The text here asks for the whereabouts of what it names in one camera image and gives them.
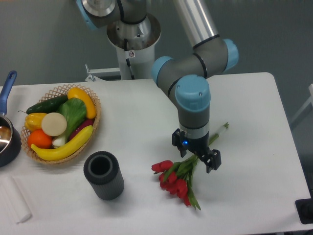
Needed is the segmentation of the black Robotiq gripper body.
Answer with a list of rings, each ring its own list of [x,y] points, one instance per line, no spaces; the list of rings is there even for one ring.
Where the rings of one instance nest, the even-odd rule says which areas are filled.
[[[191,139],[185,136],[185,141],[183,142],[187,151],[192,152],[201,159],[201,156],[205,154],[205,151],[209,143],[209,133],[198,139]]]

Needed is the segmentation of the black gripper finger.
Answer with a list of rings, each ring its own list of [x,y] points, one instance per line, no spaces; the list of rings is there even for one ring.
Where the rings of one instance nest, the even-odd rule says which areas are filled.
[[[172,134],[172,145],[177,147],[180,152],[180,156],[183,158],[186,155],[186,147],[184,146],[185,132],[181,131],[179,128]]]
[[[206,165],[206,173],[210,173],[220,167],[221,153],[217,149],[207,148],[205,154],[201,156],[201,161]]]

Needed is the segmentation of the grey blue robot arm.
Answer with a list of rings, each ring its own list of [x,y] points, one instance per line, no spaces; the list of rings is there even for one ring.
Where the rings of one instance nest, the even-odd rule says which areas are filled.
[[[106,27],[115,47],[121,79],[152,78],[176,106],[179,128],[172,144],[181,156],[194,153],[207,171],[218,169],[221,155],[209,148],[210,89],[207,78],[234,67],[236,45],[222,39],[206,4],[201,0],[176,0],[175,9],[193,54],[180,60],[155,58],[161,36],[158,20],[147,12],[144,0],[79,0],[77,6],[91,29]]]

